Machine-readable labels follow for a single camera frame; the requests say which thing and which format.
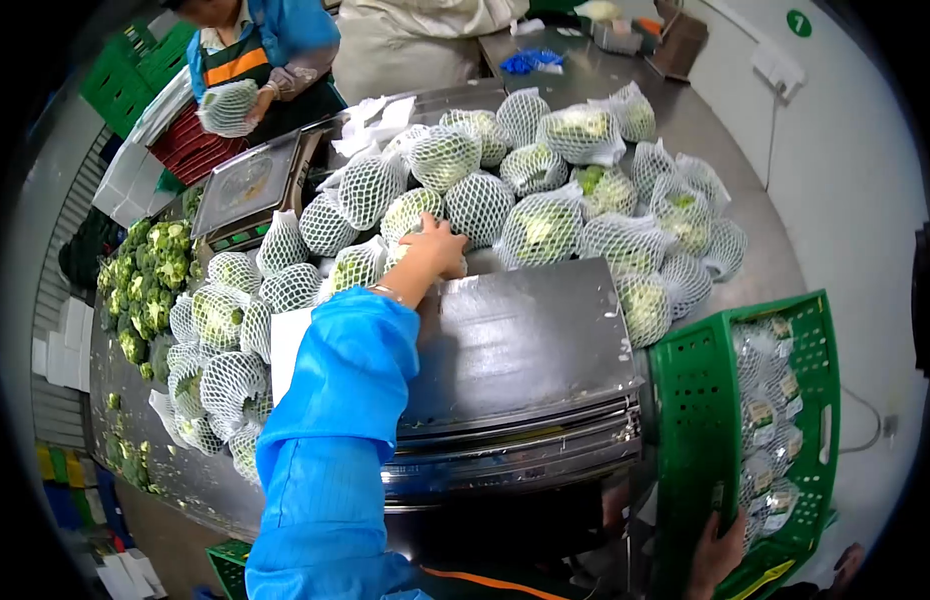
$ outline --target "bracelet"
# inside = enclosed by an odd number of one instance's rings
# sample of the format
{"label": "bracelet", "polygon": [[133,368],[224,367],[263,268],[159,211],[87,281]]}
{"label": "bracelet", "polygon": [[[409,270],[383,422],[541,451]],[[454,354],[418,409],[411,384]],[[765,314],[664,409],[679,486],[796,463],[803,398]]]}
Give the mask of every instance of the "bracelet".
{"label": "bracelet", "polygon": [[383,296],[386,296],[392,302],[405,306],[405,299],[402,297],[402,295],[397,293],[392,288],[387,287],[386,285],[379,285],[378,283],[375,283],[375,285],[369,285],[365,289],[369,292],[381,292]]}

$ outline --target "orange strap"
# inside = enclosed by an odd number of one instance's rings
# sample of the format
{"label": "orange strap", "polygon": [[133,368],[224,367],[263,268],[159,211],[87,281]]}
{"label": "orange strap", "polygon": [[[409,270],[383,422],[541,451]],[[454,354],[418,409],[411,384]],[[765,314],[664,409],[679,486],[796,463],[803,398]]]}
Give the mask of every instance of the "orange strap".
{"label": "orange strap", "polygon": [[462,573],[461,571],[436,571],[435,569],[428,568],[426,566],[421,567],[421,569],[425,573],[428,573],[429,575],[434,575],[436,577],[448,577],[451,579],[464,579],[465,581],[470,581],[474,584],[485,586],[486,588],[495,588],[496,590],[515,590],[516,592],[524,592],[526,594],[531,594],[537,598],[542,598],[542,600],[569,600],[568,598],[564,598],[562,596],[556,596],[553,593],[541,591],[539,589],[535,589],[534,587],[529,587],[527,585],[519,585],[519,583],[500,581],[498,579],[492,579],[491,577],[483,577],[482,575],[473,575],[472,573]]}
{"label": "orange strap", "polygon": [[205,85],[210,88],[222,82],[227,82],[231,78],[239,77],[245,71],[249,71],[266,63],[268,63],[266,49],[255,48],[255,50],[247,54],[242,54],[235,60],[226,62],[221,66],[216,66],[213,69],[208,69],[205,72]]}

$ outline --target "green plastic crate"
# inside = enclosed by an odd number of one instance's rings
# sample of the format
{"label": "green plastic crate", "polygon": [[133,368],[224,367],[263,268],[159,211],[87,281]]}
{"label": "green plastic crate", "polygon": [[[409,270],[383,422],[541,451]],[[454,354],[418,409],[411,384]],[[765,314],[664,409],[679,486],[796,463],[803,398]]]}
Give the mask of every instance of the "green plastic crate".
{"label": "green plastic crate", "polygon": [[252,544],[239,539],[229,539],[217,546],[205,549],[211,568],[229,600],[247,600],[245,592],[245,561]]}
{"label": "green plastic crate", "polygon": [[[802,494],[781,531],[753,546],[716,598],[765,598],[815,552],[829,519],[839,459],[839,354],[824,290],[733,308],[665,335],[649,349],[659,407],[656,597],[679,597],[711,510],[720,533],[738,510],[742,416],[732,326],[778,313],[795,338],[790,364],[804,408],[795,417],[802,450],[786,477]],[[819,461],[826,451],[827,463]]]}

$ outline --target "blue sleeve cover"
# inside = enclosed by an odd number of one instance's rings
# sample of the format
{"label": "blue sleeve cover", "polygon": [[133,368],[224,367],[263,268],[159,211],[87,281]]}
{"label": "blue sleeve cover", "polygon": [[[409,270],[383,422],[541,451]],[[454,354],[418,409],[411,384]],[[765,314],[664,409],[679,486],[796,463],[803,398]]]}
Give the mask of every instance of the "blue sleeve cover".
{"label": "blue sleeve cover", "polygon": [[386,552],[381,467],[418,374],[418,315],[352,288],[316,308],[258,438],[265,491],[250,598],[379,598],[412,572]]}

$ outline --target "white mesh net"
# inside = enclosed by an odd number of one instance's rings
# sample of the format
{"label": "white mesh net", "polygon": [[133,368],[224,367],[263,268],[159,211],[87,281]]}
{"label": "white mesh net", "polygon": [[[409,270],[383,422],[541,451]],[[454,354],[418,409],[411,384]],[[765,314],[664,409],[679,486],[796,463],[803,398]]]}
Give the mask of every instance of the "white mesh net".
{"label": "white mesh net", "polygon": [[581,258],[605,258],[613,276],[651,275],[662,266],[671,240],[651,217],[608,212],[582,229],[578,253]]}
{"label": "white mesh net", "polygon": [[495,253],[505,269],[568,260],[582,231],[581,187],[569,183],[553,192],[523,198],[508,213]]}
{"label": "white mesh net", "polygon": [[572,164],[611,167],[626,153],[626,143],[612,113],[588,104],[574,104],[544,115],[538,122],[535,140]]}
{"label": "white mesh net", "polygon": [[471,126],[431,127],[408,153],[415,179],[441,194],[478,171],[481,162],[482,139]]}
{"label": "white mesh net", "polygon": [[650,210],[658,226],[676,238],[675,246],[693,257],[708,250],[712,210],[701,193],[673,174],[660,174],[652,191]]}
{"label": "white mesh net", "polygon": [[498,174],[521,198],[558,189],[569,176],[569,166],[558,152],[545,144],[533,143],[510,152],[501,162]]}
{"label": "white mesh net", "polygon": [[632,348],[661,340],[672,326],[672,307],[662,276],[657,272],[627,274],[615,281],[615,288]]}
{"label": "white mesh net", "polygon": [[254,402],[267,385],[266,367],[258,354],[225,352],[209,360],[199,389],[214,434],[230,440],[245,421],[246,400]]}
{"label": "white mesh net", "polygon": [[338,209],[349,225],[364,232],[382,218],[389,203],[405,192],[407,185],[397,156],[365,156],[342,174]]}
{"label": "white mesh net", "polygon": [[712,278],[708,270],[698,259],[686,253],[664,259],[662,279],[668,290],[673,321],[694,313],[712,294]]}
{"label": "white mesh net", "polygon": [[249,421],[238,428],[228,440],[231,461],[239,475],[250,483],[261,486],[259,471],[255,468],[255,447],[262,435],[262,426]]}
{"label": "white mesh net", "polygon": [[198,340],[198,334],[192,326],[192,297],[188,293],[175,297],[175,303],[168,311],[168,325],[179,344]]}
{"label": "white mesh net", "polygon": [[298,218],[295,211],[276,210],[272,214],[272,224],[268,227],[261,247],[255,255],[255,265],[267,278],[272,277],[289,265],[305,262],[309,259],[309,248],[298,232]]}
{"label": "white mesh net", "polygon": [[453,108],[442,115],[439,125],[454,127],[468,123],[481,138],[481,166],[497,166],[508,154],[511,139],[491,110],[459,110]]}
{"label": "white mesh net", "polygon": [[208,261],[208,283],[237,288],[255,294],[262,285],[262,274],[244,252],[220,252]]}
{"label": "white mesh net", "polygon": [[359,230],[339,212],[337,188],[322,192],[302,210],[298,233],[308,251],[318,257],[334,257],[359,237]]}
{"label": "white mesh net", "polygon": [[721,215],[732,202],[732,197],[728,195],[728,190],[725,189],[725,184],[722,183],[719,174],[715,172],[712,165],[701,158],[678,152],[675,155],[675,167],[688,187],[705,196],[715,217]]}
{"label": "white mesh net", "polygon": [[595,164],[584,169],[575,167],[569,180],[578,182],[582,187],[582,218],[585,223],[606,212],[631,216],[639,201],[635,184],[619,167],[606,169]]}
{"label": "white mesh net", "polygon": [[441,219],[443,216],[441,194],[425,187],[401,194],[392,200],[388,210],[385,211],[385,216],[381,218],[381,237],[388,244],[395,245],[407,234],[420,232],[422,229],[420,215],[423,212],[429,213],[435,219]]}
{"label": "white mesh net", "polygon": [[268,305],[253,299],[245,310],[238,336],[238,349],[243,353],[255,353],[266,365],[271,364],[272,313]]}
{"label": "white mesh net", "polygon": [[245,121],[245,116],[258,100],[259,86],[254,78],[216,85],[205,91],[198,103],[198,120],[210,134],[222,138],[244,138],[255,130],[257,123]]}
{"label": "white mesh net", "polygon": [[742,268],[748,237],[742,228],[728,219],[711,221],[709,246],[702,256],[713,282],[728,282]]}
{"label": "white mesh net", "polygon": [[495,116],[505,129],[515,148],[535,141],[535,131],[541,118],[552,112],[549,103],[538,95],[537,87],[519,89],[508,95]]}
{"label": "white mesh net", "polygon": [[250,301],[248,294],[215,283],[195,292],[191,322],[202,343],[217,351],[238,348],[243,311]]}
{"label": "white mesh net", "polygon": [[306,306],[315,306],[315,296],[322,277],[315,265],[301,262],[289,265],[274,277],[261,283],[258,295],[272,309],[272,314],[287,313]]}
{"label": "white mesh net", "polygon": [[677,167],[672,155],[665,150],[662,138],[658,142],[639,142],[632,158],[632,182],[639,193],[639,202],[651,203],[651,192],[655,189],[658,176],[663,173],[675,173]]}
{"label": "white mesh net", "polygon": [[472,173],[445,195],[448,223],[455,234],[465,234],[469,248],[487,248],[502,234],[515,196],[494,174]]}
{"label": "white mesh net", "polygon": [[338,253],[328,274],[327,293],[336,294],[356,285],[372,285],[385,272],[386,245],[381,235]]}

